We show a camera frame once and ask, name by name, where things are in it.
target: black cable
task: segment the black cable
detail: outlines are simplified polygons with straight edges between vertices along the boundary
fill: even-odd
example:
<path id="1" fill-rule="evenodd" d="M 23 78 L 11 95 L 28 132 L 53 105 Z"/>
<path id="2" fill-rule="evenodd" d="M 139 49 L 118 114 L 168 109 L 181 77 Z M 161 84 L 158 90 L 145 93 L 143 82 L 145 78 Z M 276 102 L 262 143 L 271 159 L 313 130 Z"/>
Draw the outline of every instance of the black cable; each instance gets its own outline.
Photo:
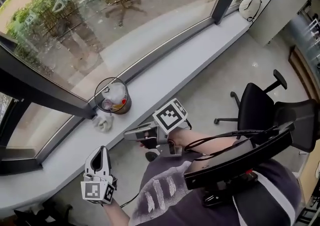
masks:
<path id="1" fill-rule="evenodd" d="M 190 130 L 192 130 L 192 125 L 190 124 L 188 119 L 185 119 L 185 122 L 188 124 L 188 127 L 190 127 Z"/>
<path id="2" fill-rule="evenodd" d="M 250 140 L 250 138 L 245 139 L 245 140 L 242 140 L 242 141 L 239 141 L 238 143 L 236 143 L 236 144 L 234 144 L 234 145 L 232 145 L 232 146 L 230 146 L 230 147 L 227 147 L 227 148 L 224 148 L 223 150 L 216 151 L 216 152 L 214 152 L 214 153 L 209 154 L 208 157 L 205 157 L 205 158 L 196 158 L 195 161 L 205 161 L 205 160 L 212 159 L 213 157 L 216 157 L 216 156 L 218 156 L 218 155 L 220 155 L 220 154 L 222 154 L 222 153 L 224 153 L 224 152 L 227 152 L 227 151 L 229 151 L 229 150 L 232 150 L 233 148 L 235 148 L 235 147 L 239 146 L 240 144 L 242 144 L 242 143 L 244 143 L 244 142 L 247 142 L 247 141 L 249 141 L 249 140 Z"/>
<path id="3" fill-rule="evenodd" d="M 222 137 L 236 137 L 236 136 L 245 136 L 245 135 L 257 135 L 264 132 L 263 130 L 238 130 L 238 131 L 232 131 L 232 132 L 227 132 L 223 134 L 218 134 L 216 136 L 211 136 L 211 137 L 206 137 L 202 139 L 195 140 L 191 143 L 189 143 L 187 146 L 185 146 L 184 151 L 187 152 L 201 144 L 204 144 L 208 141 L 211 141 L 216 138 L 222 138 Z"/>
<path id="4" fill-rule="evenodd" d="M 134 198 L 133 198 L 133 199 L 131 199 L 130 201 L 128 201 L 128 202 L 126 202 L 126 203 L 124 203 L 124 204 L 120 205 L 120 208 L 123 208 L 123 207 L 125 207 L 126 205 L 128 205 L 129 203 L 131 203 L 131 202 L 132 202 L 136 197 L 138 197 L 139 193 L 140 193 L 140 192 L 138 192 L 138 194 L 137 194 L 137 195 L 135 195 L 135 196 L 134 196 Z"/>

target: white window ledge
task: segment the white window ledge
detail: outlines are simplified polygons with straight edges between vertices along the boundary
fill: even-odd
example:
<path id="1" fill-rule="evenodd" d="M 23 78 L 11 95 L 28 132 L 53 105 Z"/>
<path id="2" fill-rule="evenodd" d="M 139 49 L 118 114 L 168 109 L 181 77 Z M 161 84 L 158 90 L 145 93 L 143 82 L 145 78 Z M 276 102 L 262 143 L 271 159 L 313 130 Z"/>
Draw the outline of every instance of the white window ledge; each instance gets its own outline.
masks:
<path id="1" fill-rule="evenodd" d="M 42 170 L 0 177 L 0 216 L 58 192 L 84 170 L 94 149 L 102 145 L 110 149 L 117 144 L 126 129 L 150 116 L 249 27 L 238 12 L 220 25 L 208 27 L 130 82 L 132 107 L 125 115 L 115 115 L 110 132 L 100 133 L 85 120 L 45 160 Z"/>

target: window frame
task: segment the window frame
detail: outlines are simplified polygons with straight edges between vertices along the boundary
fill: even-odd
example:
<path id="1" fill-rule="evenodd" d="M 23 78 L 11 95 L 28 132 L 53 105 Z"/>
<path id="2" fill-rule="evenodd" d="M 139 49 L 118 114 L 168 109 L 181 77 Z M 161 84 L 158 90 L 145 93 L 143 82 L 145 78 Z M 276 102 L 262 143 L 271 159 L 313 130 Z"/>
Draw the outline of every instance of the window frame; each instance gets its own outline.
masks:
<path id="1" fill-rule="evenodd" d="M 130 81 L 150 66 L 207 27 L 213 24 L 218 25 L 223 17 L 233 13 L 239 8 L 239 4 L 229 7 L 231 2 L 232 0 L 216 0 L 211 15 L 209 15 L 208 18 L 194 24 L 156 47 L 119 74 L 117 78 L 129 84 Z M 7 37 L 0 37 L 0 77 L 5 76 L 8 83 L 4 86 L 0 85 L 0 92 L 12 97 L 12 101 L 17 104 L 16 109 L 5 112 L 3 118 L 6 117 L 6 120 L 2 120 L 0 123 L 0 151 L 3 151 L 0 152 L 1 176 L 41 169 L 45 159 L 84 119 L 92 119 L 96 115 L 95 110 L 97 107 L 93 97 L 89 101 L 86 101 L 30 68 L 14 56 L 11 52 L 13 49 L 9 50 L 3 45 L 3 39 Z M 103 100 L 101 91 L 98 93 L 96 99 L 98 102 Z M 7 149 L 6 146 L 15 127 L 31 103 L 68 113 L 72 116 L 46 142 L 37 154 L 35 154 L 33 149 L 28 148 Z"/>

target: office chair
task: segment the office chair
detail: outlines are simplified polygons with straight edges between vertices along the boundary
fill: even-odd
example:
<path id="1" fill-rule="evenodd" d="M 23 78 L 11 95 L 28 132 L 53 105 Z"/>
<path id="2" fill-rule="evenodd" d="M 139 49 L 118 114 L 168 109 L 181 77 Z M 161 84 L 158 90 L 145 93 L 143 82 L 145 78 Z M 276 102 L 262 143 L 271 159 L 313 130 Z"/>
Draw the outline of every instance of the office chair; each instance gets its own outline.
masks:
<path id="1" fill-rule="evenodd" d="M 276 69 L 273 75 L 276 81 L 265 90 L 254 83 L 247 84 L 241 101 L 235 92 L 231 92 L 230 96 L 235 99 L 239 108 L 238 118 L 216 118 L 214 123 L 217 125 L 220 121 L 230 121 L 237 122 L 238 130 L 267 130 L 272 126 L 293 121 L 295 130 L 292 132 L 292 139 L 297 143 L 295 147 L 299 149 L 301 142 L 305 142 L 307 138 L 319 136 L 315 132 L 319 105 L 314 99 L 274 103 L 267 93 L 280 85 L 287 89 L 287 82 Z"/>

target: green bush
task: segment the green bush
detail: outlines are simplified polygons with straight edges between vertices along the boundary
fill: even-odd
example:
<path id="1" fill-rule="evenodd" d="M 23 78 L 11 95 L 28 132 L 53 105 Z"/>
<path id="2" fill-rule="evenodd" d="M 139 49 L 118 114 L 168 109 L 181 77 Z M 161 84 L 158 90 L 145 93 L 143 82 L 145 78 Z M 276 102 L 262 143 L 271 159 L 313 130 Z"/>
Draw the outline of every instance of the green bush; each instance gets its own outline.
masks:
<path id="1" fill-rule="evenodd" d="M 16 11 L 6 26 L 7 34 L 18 43 L 15 54 L 47 76 L 51 74 L 51 70 L 41 63 L 38 53 L 45 51 L 51 37 L 58 37 L 65 26 L 70 26 L 70 20 L 74 16 L 80 15 L 77 3 L 80 0 L 70 0 L 61 11 L 53 12 L 56 1 L 32 0 Z M 105 1 L 107 4 L 120 2 L 125 7 L 124 1 L 127 0 Z M 27 25 L 25 21 L 30 14 L 36 15 L 36 19 Z"/>

